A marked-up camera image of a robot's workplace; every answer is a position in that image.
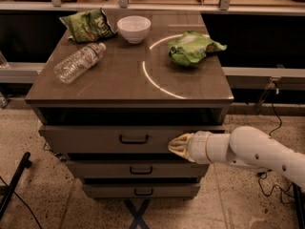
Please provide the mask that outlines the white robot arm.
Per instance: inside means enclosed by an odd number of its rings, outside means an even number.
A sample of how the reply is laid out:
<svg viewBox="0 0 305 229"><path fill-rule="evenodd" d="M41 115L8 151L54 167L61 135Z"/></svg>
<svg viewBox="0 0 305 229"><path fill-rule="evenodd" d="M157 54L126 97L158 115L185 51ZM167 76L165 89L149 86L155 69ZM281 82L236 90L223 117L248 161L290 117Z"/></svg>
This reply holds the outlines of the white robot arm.
<svg viewBox="0 0 305 229"><path fill-rule="evenodd" d="M305 188L305 155L254 127L238 127L230 134L184 134L171 140L168 148L197 164L220 162L256 172L272 170Z"/></svg>

